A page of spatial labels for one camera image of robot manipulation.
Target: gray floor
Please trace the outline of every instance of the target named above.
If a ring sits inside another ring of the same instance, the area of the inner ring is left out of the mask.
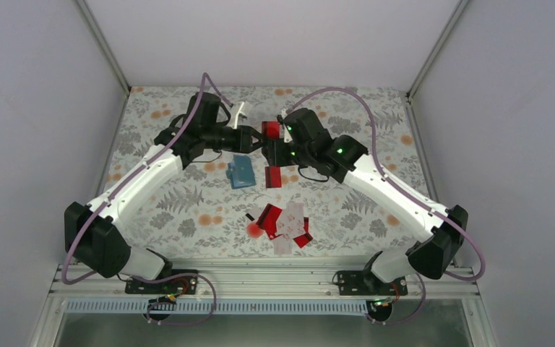
[[[397,303],[394,319],[410,314],[415,301]],[[194,327],[149,325],[140,314],[66,314],[61,347],[73,346],[470,346],[458,300],[431,300],[414,321],[373,326],[348,316],[217,315]],[[170,317],[193,320],[194,316]]]

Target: red spot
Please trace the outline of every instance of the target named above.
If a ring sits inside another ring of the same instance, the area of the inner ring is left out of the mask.
[[[248,225],[248,235],[250,235],[250,237],[258,239],[262,234],[263,230],[255,222]]]

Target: robotic arm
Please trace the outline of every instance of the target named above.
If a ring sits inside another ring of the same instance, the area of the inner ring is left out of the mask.
[[[188,116],[198,97],[198,94],[192,97]],[[403,248],[379,252],[370,259],[364,271],[383,283],[416,271],[429,278],[440,278],[463,243],[463,237],[453,227],[389,184],[377,172],[373,158],[360,142],[347,135],[331,138],[313,111],[301,108],[283,118],[279,116],[285,129],[284,138],[267,139],[254,128],[238,125],[239,117],[246,112],[244,103],[233,105],[231,112],[227,112],[229,120],[220,123],[216,121],[218,110],[223,106],[218,96],[203,93],[199,106],[186,131],[171,148],[164,150],[180,130],[177,123],[187,115],[175,118],[161,131],[143,159],[111,189],[86,205],[74,202],[66,209],[65,248],[69,251],[81,227],[99,206],[106,204],[73,254],[103,277],[123,273],[152,280],[171,274],[172,264],[166,258],[149,249],[130,247],[119,231],[126,228],[128,219],[158,187],[184,170],[205,149],[251,153],[261,148],[270,166],[315,168],[319,174],[346,184],[385,206],[413,232],[413,240]],[[162,150],[164,153],[160,157],[147,162]],[[445,210],[449,219],[463,229],[466,227],[468,214],[460,206],[448,210],[388,171],[385,174],[401,189],[425,201],[434,210]]]

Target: leaf pattern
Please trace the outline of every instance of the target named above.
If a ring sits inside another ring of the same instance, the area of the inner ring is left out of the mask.
[[[245,100],[254,108],[247,125],[260,129],[262,121],[274,120],[281,108],[317,90],[316,87],[223,87],[232,101]],[[380,161],[404,182],[423,194],[426,183],[416,146],[401,143],[411,131],[398,91],[350,87],[368,104],[377,124]],[[133,168],[154,138],[173,117],[186,112],[196,87],[133,87],[126,105],[115,151],[111,158],[106,189]],[[363,107],[342,93],[325,93],[305,102],[319,116],[333,137],[348,134],[371,149],[371,128]],[[137,247],[148,247],[166,257],[274,257],[266,235],[251,237],[245,214],[270,203],[286,207],[302,202],[309,216],[313,241],[293,248],[293,256],[374,254],[383,249],[409,247],[415,239],[402,226],[387,223],[390,213],[366,195],[334,180],[308,181],[295,167],[281,168],[283,186],[264,187],[266,160],[251,153],[257,185],[232,190],[225,175],[233,153],[224,152],[214,163],[195,163],[159,187],[139,212],[132,216],[123,237]],[[313,169],[303,171],[317,177]]]

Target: table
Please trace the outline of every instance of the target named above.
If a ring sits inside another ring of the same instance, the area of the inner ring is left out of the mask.
[[[319,87],[222,87],[231,101],[248,101],[254,109],[244,124],[260,130],[262,121],[275,120]],[[399,92],[382,88],[350,88],[371,107],[378,126],[380,161],[403,181],[428,196],[405,108]],[[169,121],[186,111],[197,87],[133,87],[116,137],[105,189],[114,185],[152,145]],[[371,148],[371,128],[363,107],[344,93],[325,93],[302,107],[318,114],[334,137],[349,134]],[[197,160],[212,160],[207,151]],[[245,217],[252,207],[267,203],[285,207],[304,203],[309,233],[303,248],[293,245],[289,256],[330,257],[374,254],[410,240],[397,218],[367,196],[336,181],[318,183],[299,176],[295,167],[282,168],[282,188],[267,189],[260,150],[250,155],[257,185],[232,190],[225,175],[233,154],[211,163],[193,163],[151,196],[121,231],[132,246],[150,248],[170,258],[276,257],[267,235],[249,228]],[[313,171],[305,174],[312,176]]]

